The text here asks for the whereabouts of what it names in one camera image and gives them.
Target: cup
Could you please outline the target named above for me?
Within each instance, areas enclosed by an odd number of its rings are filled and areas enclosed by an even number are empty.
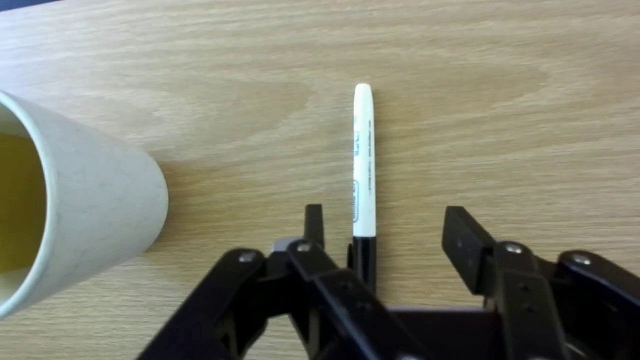
[[[0,93],[0,318],[143,253],[166,212],[146,152]]]

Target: white cup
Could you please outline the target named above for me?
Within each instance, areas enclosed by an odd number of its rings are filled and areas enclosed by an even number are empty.
[[[146,152],[0,93],[0,318],[143,253],[166,212]]]

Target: wooden table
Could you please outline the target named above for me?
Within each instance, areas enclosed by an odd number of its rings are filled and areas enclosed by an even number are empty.
[[[151,152],[160,242],[0,323],[0,358],[134,358],[232,247],[321,202],[349,240],[352,88],[378,112],[380,299],[479,304],[445,204],[554,260],[640,275],[640,7],[624,2],[64,0],[0,13],[0,88]],[[249,358],[302,358],[286,321]]]

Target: cup rim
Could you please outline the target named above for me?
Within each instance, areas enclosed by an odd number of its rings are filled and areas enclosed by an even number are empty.
[[[38,152],[38,161],[42,166],[42,177],[44,177],[44,188],[45,188],[45,214],[44,214],[44,228],[42,228],[42,237],[39,237],[39,247],[36,250],[36,258],[30,265],[23,280],[20,283],[20,286],[3,300],[0,303],[0,318],[11,315],[14,310],[18,310],[23,300],[27,300],[27,297],[31,295],[31,290],[36,289],[38,280],[42,279],[44,269],[50,262],[50,253],[54,248],[56,237],[51,237],[56,233],[56,222],[54,222],[54,210],[57,208],[57,192],[56,192],[56,172],[54,172],[54,161],[47,157],[50,155],[50,147],[45,142],[45,139],[42,136],[38,124],[34,124],[31,116],[27,114],[27,110],[20,104],[21,101],[15,101],[15,96],[2,93],[0,91],[0,107],[3,107],[25,131],[25,135],[30,136],[36,152]]]

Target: white marker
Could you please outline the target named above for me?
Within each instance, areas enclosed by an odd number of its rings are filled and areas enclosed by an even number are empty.
[[[376,128],[369,85],[353,95],[353,248],[357,279],[376,290]]]

